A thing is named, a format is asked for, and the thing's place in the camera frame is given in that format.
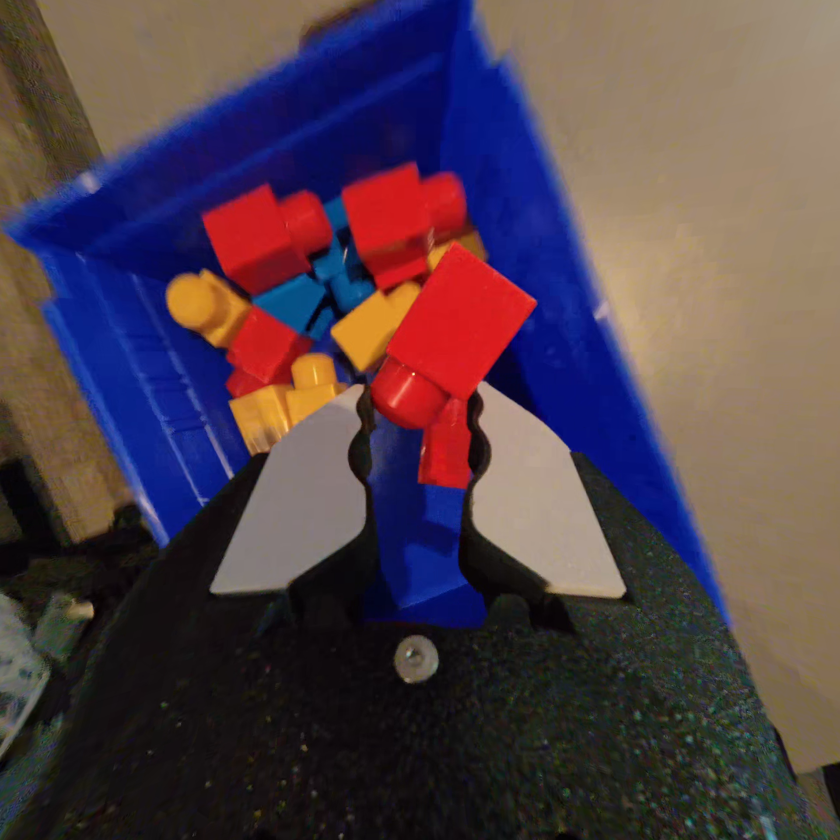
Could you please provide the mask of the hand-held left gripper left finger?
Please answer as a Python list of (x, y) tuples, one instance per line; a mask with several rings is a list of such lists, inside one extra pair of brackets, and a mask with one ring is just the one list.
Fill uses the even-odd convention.
[(375, 418), (356, 384), (295, 426), (267, 456), (210, 585), (216, 596), (361, 596), (379, 568), (369, 481)]

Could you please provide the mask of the clear plastic object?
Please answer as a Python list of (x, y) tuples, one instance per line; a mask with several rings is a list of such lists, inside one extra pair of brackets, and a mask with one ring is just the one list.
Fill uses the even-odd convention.
[(69, 662), (95, 616), (89, 601), (54, 593), (34, 630), (23, 607), (1, 594), (1, 756), (42, 697), (53, 672)]

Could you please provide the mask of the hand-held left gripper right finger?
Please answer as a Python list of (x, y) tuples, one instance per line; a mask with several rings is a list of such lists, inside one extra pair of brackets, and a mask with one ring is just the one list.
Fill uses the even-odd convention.
[(479, 383), (476, 473), (458, 563), (485, 597), (622, 599), (627, 587), (567, 444), (544, 421)]

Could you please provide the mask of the pile of mega blocks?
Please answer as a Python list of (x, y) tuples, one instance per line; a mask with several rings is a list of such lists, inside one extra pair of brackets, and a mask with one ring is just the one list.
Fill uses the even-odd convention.
[(165, 305), (224, 351), (229, 409), (250, 455), (344, 390), (332, 355), (374, 373), (421, 286), (453, 245), (487, 260), (453, 172), (400, 164), (345, 186), (279, 197), (268, 184), (203, 213), (220, 275), (174, 277)]

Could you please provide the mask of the blue plastic bin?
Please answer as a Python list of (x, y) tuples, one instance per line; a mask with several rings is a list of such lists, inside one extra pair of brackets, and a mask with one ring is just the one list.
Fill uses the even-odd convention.
[(411, 161), (460, 176), (490, 263), (538, 301), (490, 384), (585, 454), (727, 616), (537, 123), (471, 2), (375, 7), (8, 224), (53, 284), (45, 318), (156, 542), (249, 458), (230, 366), (164, 303), (176, 275), (218, 269), (202, 212), (266, 183), (330, 200)]

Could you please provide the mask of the red mega block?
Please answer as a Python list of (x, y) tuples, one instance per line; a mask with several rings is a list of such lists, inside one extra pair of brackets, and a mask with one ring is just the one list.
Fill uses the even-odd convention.
[(409, 430), (467, 403), (538, 303), (464, 246), (452, 245), (396, 329), (371, 385), (376, 410)]

